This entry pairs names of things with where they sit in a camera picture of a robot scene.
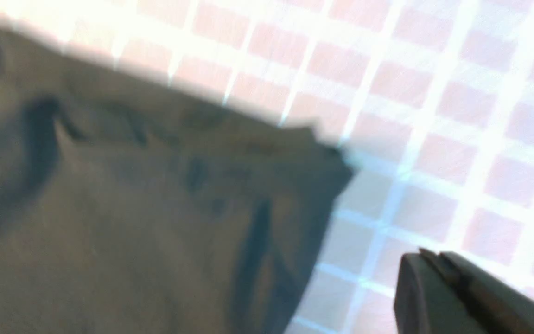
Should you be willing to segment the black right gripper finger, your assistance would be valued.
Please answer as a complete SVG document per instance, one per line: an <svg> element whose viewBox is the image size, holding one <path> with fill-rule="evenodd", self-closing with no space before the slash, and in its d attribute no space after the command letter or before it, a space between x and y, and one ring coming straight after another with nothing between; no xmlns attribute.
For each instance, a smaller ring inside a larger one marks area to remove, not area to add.
<svg viewBox="0 0 534 334"><path fill-rule="evenodd" d="M455 252L407 252L394 297L399 334L534 334L534 300Z"/></svg>

